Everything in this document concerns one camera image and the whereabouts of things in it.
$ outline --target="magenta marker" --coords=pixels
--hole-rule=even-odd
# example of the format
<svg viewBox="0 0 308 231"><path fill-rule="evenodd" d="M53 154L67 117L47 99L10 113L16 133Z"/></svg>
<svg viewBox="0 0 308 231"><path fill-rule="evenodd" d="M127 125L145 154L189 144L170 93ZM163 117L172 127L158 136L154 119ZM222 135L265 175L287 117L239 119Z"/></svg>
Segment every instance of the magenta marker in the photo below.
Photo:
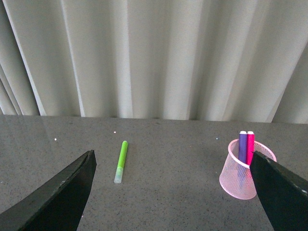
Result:
<svg viewBox="0 0 308 231"><path fill-rule="evenodd" d="M246 164L247 132L241 131L239 136L239 160Z"/></svg>
<svg viewBox="0 0 308 231"><path fill-rule="evenodd" d="M250 165L255 151L255 135L253 131L247 132L247 150L246 150L246 164Z"/></svg>

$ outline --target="curtain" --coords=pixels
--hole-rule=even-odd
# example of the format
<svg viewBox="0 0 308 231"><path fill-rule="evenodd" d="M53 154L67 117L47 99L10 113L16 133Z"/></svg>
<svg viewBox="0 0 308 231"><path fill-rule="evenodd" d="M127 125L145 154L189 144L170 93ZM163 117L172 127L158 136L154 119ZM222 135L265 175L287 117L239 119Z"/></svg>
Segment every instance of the curtain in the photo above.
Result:
<svg viewBox="0 0 308 231"><path fill-rule="evenodd" d="M308 123L307 0L3 0L0 114Z"/></svg>

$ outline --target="gray table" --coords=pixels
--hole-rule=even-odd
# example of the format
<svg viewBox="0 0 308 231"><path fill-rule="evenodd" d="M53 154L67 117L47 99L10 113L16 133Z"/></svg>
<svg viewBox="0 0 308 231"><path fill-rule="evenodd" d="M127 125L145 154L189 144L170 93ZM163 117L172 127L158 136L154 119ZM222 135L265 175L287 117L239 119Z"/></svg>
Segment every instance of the gray table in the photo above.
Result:
<svg viewBox="0 0 308 231"><path fill-rule="evenodd" d="M307 125L0 116L0 212L94 149L80 231L273 230L258 197L235 199L218 181L240 130L253 130L279 163L308 179ZM114 184L123 140L124 176Z"/></svg>

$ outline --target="marker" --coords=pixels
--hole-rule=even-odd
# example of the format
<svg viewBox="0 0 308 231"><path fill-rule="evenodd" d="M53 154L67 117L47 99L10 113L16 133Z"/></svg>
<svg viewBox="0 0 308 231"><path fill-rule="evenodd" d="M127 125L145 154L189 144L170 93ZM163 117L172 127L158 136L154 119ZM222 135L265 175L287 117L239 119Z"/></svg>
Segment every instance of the marker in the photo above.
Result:
<svg viewBox="0 0 308 231"><path fill-rule="evenodd" d="M253 152L255 151L255 135L253 131L247 132L247 150L246 150L246 164L250 165Z"/></svg>
<svg viewBox="0 0 308 231"><path fill-rule="evenodd" d="M119 161L117 163L116 173L115 173L115 183L119 184L122 182L123 168L125 164L126 152L127 152L128 143L123 141Z"/></svg>
<svg viewBox="0 0 308 231"><path fill-rule="evenodd" d="M247 132L241 131L239 136L239 160L246 164Z"/></svg>

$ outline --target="pen holder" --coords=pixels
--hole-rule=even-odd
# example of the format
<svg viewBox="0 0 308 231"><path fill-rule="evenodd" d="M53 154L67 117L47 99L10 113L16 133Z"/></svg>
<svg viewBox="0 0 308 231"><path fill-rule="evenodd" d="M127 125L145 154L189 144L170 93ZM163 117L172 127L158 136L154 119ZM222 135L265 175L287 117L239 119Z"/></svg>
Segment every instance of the pen holder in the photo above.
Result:
<svg viewBox="0 0 308 231"><path fill-rule="evenodd" d="M255 141L255 151L276 161L274 153L263 144ZM256 188L251 176L249 165L238 159L239 140L233 140L228 146L229 154L219 177L222 188L231 196L248 200L256 196Z"/></svg>

